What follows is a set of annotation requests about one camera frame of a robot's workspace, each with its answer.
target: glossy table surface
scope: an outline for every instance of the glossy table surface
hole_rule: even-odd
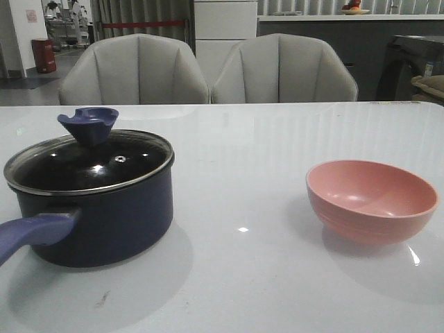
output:
[[[444,205],[392,246],[316,218],[305,174],[327,160],[393,164],[444,194],[444,109],[428,103],[117,106],[115,128],[167,138],[174,219],[152,248],[101,268],[25,246],[0,267],[0,332],[444,332]],[[65,134],[73,107],[0,108],[0,162]],[[0,179],[1,220],[20,216]]]

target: cushion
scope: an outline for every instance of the cushion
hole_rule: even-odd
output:
[[[411,84],[418,88],[418,93],[413,95],[414,101],[429,101],[444,105],[444,75],[435,75],[427,78],[415,76]]]

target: white cabinet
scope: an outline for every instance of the white cabinet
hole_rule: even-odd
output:
[[[209,87],[231,47],[256,37],[257,1],[194,2],[196,57]]]

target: chair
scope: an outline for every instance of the chair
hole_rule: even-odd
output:
[[[276,33],[233,46],[212,87],[213,103],[356,101],[357,84],[333,48]]]
[[[63,80],[61,105],[204,104],[207,83],[180,40],[146,34],[93,43]]]
[[[412,101],[436,103],[444,106],[444,75],[414,76],[411,84],[415,87]]]

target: navy blue saucepan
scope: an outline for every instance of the navy blue saucepan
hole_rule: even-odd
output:
[[[14,155],[4,167],[22,219],[0,224],[0,265],[30,244],[69,267],[119,262],[146,250],[173,218],[173,149],[162,137],[111,130],[118,112],[81,108],[58,121],[72,134]]]

